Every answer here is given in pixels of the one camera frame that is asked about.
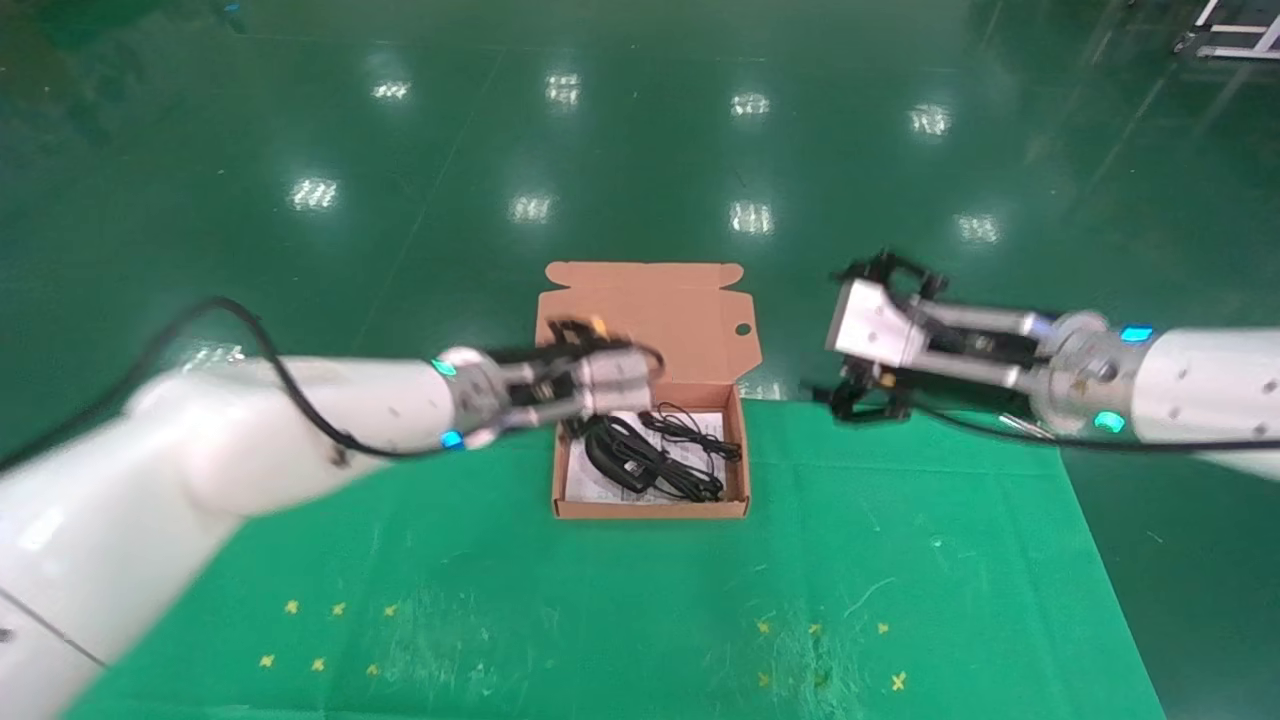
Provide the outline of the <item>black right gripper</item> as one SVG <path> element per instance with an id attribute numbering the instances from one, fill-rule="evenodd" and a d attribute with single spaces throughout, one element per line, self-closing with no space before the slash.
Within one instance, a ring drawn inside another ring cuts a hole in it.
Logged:
<path id="1" fill-rule="evenodd" d="M 900 254 L 882 249 L 844 269 L 844 283 L 867 281 L 891 299 L 934 300 L 950 278 Z M 1006 373 L 1030 370 L 1041 356 L 1043 327 L 1034 322 L 932 322 L 931 372 Z M 838 380 L 813 384 L 812 401 L 842 424 L 905 421 L 913 413 L 913 391 L 892 369 L 877 363 L 842 363 Z"/>

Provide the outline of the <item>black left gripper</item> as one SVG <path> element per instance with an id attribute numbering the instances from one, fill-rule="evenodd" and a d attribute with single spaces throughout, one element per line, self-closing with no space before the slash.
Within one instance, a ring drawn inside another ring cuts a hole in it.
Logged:
<path id="1" fill-rule="evenodd" d="M 577 345 L 508 348 L 506 427 L 529 429 L 581 418 L 582 392 L 573 374 L 581 357 Z"/>

